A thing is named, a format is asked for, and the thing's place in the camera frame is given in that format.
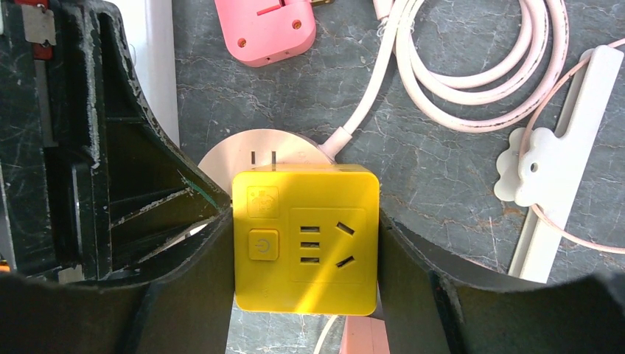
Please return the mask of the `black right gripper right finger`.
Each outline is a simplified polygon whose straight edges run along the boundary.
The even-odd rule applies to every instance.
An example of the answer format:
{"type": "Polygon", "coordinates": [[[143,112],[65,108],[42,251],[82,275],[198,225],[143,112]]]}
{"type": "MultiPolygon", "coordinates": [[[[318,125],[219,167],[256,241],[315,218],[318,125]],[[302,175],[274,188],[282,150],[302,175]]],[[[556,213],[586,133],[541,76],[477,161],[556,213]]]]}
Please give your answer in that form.
{"type": "Polygon", "coordinates": [[[624,275],[546,285],[484,268],[380,216],[378,277],[393,353],[622,353],[624,275]]]}

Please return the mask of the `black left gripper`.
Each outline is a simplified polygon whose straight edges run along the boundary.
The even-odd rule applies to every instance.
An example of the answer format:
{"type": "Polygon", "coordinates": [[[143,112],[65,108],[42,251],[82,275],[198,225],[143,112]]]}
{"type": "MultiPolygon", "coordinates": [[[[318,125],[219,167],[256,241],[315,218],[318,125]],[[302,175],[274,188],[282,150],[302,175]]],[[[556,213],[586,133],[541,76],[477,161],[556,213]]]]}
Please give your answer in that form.
{"type": "Polygon", "coordinates": [[[112,1],[3,1],[1,258],[98,280],[222,214],[159,125],[112,1]]]}

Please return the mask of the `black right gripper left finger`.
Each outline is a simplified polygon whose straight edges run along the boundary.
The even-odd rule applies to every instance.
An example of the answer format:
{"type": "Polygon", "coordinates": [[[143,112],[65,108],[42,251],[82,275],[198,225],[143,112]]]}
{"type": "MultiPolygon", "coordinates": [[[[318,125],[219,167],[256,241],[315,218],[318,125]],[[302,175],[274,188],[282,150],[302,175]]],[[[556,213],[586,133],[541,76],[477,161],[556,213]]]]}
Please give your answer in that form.
{"type": "Polygon", "coordinates": [[[224,353],[234,295],[230,213],[105,281],[1,276],[3,353],[224,353]]]}

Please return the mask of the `pink cube socket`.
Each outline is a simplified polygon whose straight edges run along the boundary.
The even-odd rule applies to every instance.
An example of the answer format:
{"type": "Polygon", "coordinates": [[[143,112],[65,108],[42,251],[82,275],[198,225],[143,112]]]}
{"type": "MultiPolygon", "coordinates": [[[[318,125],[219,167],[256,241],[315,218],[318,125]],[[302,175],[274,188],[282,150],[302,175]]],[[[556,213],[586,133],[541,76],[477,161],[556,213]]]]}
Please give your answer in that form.
{"type": "Polygon", "coordinates": [[[385,322],[364,316],[347,316],[340,354],[389,354],[385,322]]]}

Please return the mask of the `round pink socket base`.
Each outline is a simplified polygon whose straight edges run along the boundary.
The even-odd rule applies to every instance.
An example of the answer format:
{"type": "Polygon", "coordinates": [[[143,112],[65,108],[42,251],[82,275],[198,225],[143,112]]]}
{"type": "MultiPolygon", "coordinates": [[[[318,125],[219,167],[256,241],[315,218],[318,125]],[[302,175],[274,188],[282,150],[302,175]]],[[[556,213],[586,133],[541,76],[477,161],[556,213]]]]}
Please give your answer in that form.
{"type": "Polygon", "coordinates": [[[330,164],[318,144],[297,133],[252,129],[217,143],[201,160],[199,170],[216,187],[232,195],[231,183],[243,171],[277,164],[330,164]]]}

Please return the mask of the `yellow cube adapter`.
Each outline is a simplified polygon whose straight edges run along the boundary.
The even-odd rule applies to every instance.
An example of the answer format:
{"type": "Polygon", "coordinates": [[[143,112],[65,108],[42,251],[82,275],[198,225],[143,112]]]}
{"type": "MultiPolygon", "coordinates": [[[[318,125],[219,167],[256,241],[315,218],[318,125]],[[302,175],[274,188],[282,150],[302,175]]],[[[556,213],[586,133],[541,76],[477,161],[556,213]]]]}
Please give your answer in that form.
{"type": "Polygon", "coordinates": [[[276,164],[231,184],[235,300],[250,312],[368,316],[380,182],[357,164],[276,164]]]}

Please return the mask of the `pink cube adapter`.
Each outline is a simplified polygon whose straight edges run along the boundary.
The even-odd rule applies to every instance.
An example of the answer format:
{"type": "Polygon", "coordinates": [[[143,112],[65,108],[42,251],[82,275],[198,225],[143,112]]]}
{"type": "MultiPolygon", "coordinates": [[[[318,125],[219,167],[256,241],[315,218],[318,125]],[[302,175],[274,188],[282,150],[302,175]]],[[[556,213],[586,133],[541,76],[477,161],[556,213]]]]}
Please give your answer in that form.
{"type": "Polygon", "coordinates": [[[250,67],[305,53],[316,36],[313,8],[332,0],[216,0],[228,52],[250,67]]]}

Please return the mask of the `white long power strip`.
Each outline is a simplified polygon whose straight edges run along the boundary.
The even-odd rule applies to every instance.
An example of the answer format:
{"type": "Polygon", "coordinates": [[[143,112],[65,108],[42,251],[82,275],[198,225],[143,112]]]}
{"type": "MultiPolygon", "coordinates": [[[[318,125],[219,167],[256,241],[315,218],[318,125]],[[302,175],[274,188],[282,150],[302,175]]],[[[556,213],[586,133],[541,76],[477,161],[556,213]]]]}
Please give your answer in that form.
{"type": "Polygon", "coordinates": [[[142,91],[159,125],[180,145],[172,2],[113,0],[142,91]]]}

